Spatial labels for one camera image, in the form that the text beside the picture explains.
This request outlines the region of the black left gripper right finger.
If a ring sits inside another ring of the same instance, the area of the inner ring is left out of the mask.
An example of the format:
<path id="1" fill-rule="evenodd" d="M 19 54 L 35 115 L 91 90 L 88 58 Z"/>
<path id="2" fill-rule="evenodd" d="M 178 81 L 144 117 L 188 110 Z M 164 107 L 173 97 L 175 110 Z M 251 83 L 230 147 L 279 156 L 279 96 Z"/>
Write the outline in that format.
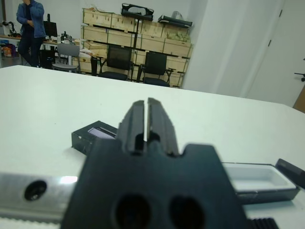
<path id="1" fill-rule="evenodd" d="M 161 102 L 154 98 L 148 98 L 147 141 L 159 142 L 169 156 L 179 156 L 175 128 Z"/>

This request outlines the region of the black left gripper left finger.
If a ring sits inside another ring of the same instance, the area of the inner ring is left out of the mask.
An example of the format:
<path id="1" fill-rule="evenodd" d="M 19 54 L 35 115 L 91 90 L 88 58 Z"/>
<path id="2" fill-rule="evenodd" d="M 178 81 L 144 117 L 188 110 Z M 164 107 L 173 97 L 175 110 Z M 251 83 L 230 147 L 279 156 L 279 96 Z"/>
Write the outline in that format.
<path id="1" fill-rule="evenodd" d="M 119 124 L 118 139 L 123 152 L 141 155 L 144 148 L 144 100 L 132 104 Z"/>

